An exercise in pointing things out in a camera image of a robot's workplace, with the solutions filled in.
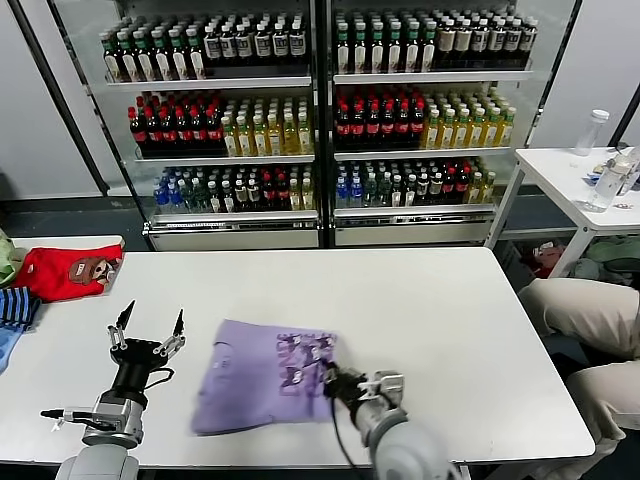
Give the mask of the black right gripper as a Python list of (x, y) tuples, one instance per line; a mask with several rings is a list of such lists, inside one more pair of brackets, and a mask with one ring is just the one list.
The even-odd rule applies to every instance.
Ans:
[(323, 394), (340, 401), (357, 401), (364, 394), (361, 384), (368, 380), (364, 373), (341, 368), (334, 361), (324, 360)]

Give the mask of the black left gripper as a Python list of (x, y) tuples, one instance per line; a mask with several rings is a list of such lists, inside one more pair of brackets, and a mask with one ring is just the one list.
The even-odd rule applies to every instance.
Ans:
[(118, 365), (142, 367), (146, 370), (156, 370), (168, 363), (168, 356), (175, 355), (186, 343), (184, 335), (184, 320), (181, 309), (176, 319), (173, 333), (164, 342), (142, 340), (125, 337), (135, 301), (132, 300), (120, 312), (116, 322), (107, 327), (111, 342), (111, 358)]

